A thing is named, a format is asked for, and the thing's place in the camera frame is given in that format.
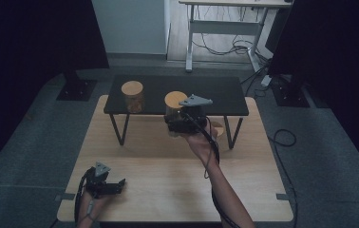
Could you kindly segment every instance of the wooden board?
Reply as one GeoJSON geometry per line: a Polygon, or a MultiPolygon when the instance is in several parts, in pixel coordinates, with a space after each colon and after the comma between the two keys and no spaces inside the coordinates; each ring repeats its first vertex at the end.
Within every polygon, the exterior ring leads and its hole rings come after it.
{"type": "MultiPolygon", "coordinates": [[[[97,104],[67,193],[77,191],[80,178],[95,162],[112,170],[107,182],[126,179],[120,195],[99,217],[101,221],[219,221],[204,169],[183,138],[170,138],[162,116],[131,115],[125,145],[120,146],[109,116],[107,96],[97,104]]],[[[217,141],[220,166],[254,221],[290,221],[293,212],[285,193],[256,103],[246,98],[250,115],[230,150],[226,132],[217,141]]],[[[224,125],[223,118],[211,117],[224,125]]],[[[123,129],[124,115],[116,116],[123,129]]],[[[234,134],[238,118],[229,118],[234,134]]],[[[73,221],[73,200],[63,200],[58,219],[73,221]]]]}

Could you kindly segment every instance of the desk leg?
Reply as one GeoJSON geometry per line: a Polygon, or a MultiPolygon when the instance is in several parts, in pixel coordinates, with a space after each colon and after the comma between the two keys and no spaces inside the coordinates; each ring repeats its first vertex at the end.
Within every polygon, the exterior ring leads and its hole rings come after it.
{"type": "Polygon", "coordinates": [[[191,17],[189,18],[189,24],[188,24],[189,37],[188,37],[188,47],[186,49],[186,62],[185,62],[186,72],[192,72],[192,39],[194,36],[193,23],[194,23],[194,5],[191,6],[191,17]]]}
{"type": "Polygon", "coordinates": [[[263,26],[265,25],[265,19],[266,19],[267,14],[268,14],[268,9],[265,8],[263,10],[262,17],[260,18],[260,21],[259,21],[259,27],[258,27],[257,33],[255,35],[253,46],[248,51],[248,55],[250,56],[251,64],[253,65],[255,72],[257,72],[260,69],[259,59],[255,55],[255,52],[256,52],[257,43],[259,42],[260,34],[262,34],[263,26]]]}
{"type": "Polygon", "coordinates": [[[229,142],[229,148],[233,149],[234,145],[236,144],[236,137],[238,136],[238,132],[239,129],[241,127],[242,121],[244,120],[244,118],[240,117],[238,120],[238,124],[236,125],[236,132],[234,133],[234,137],[231,137],[231,132],[230,132],[230,125],[229,125],[229,120],[227,119],[227,116],[224,116],[224,123],[226,125],[226,133],[227,133],[227,141],[229,142]]]}
{"type": "Polygon", "coordinates": [[[125,125],[123,126],[123,135],[122,136],[120,135],[120,131],[118,130],[114,115],[109,114],[109,117],[111,118],[112,125],[114,126],[114,130],[115,130],[115,134],[117,135],[118,142],[120,142],[120,145],[123,145],[125,142],[126,129],[128,128],[128,123],[129,123],[129,114],[126,114],[125,125]]]}

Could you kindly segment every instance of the human arm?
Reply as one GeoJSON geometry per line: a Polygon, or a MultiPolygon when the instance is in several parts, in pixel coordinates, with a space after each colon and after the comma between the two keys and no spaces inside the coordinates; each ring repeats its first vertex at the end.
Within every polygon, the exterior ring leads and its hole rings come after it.
{"type": "MultiPolygon", "coordinates": [[[[213,127],[210,128],[209,125],[206,126],[206,132],[210,132],[214,138],[217,136],[217,131],[213,127]]],[[[255,227],[248,211],[222,173],[213,148],[206,138],[200,133],[183,135],[183,137],[188,141],[191,150],[206,168],[213,192],[222,211],[239,227],[255,227]]],[[[224,220],[222,224],[223,227],[230,227],[224,220]]]]}
{"type": "Polygon", "coordinates": [[[101,214],[106,205],[111,202],[111,195],[100,195],[98,199],[93,199],[93,197],[85,190],[82,194],[81,198],[81,206],[79,209],[79,217],[78,217],[78,228],[89,228],[93,224],[93,222],[97,219],[97,217],[101,214]]]}

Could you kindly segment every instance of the robotic hand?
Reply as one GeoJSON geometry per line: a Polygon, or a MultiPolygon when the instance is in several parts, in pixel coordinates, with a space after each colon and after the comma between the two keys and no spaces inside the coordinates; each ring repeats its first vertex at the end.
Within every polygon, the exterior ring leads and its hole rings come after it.
{"type": "Polygon", "coordinates": [[[166,115],[164,120],[168,125],[169,131],[177,133],[194,134],[201,132],[201,129],[207,125],[206,114],[204,113],[202,106],[211,105],[212,100],[204,99],[192,94],[186,100],[179,102],[182,108],[178,114],[166,115]]]}
{"type": "Polygon", "coordinates": [[[89,168],[83,175],[79,189],[76,194],[75,200],[75,221],[78,221],[79,211],[81,207],[82,191],[85,190],[90,193],[94,199],[98,199],[101,195],[115,195],[120,194],[125,185],[125,179],[118,183],[106,183],[108,177],[108,171],[111,169],[100,162],[96,162],[96,167],[89,168]]]}

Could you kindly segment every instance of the black curtain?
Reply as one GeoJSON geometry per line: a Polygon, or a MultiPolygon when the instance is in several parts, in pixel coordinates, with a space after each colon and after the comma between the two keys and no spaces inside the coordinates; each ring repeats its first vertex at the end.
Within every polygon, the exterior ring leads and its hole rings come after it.
{"type": "Polygon", "coordinates": [[[108,67],[90,0],[0,1],[0,151],[49,79],[108,67]]]}
{"type": "Polygon", "coordinates": [[[310,84],[359,151],[359,2],[294,0],[269,69],[281,73],[310,84]]]}

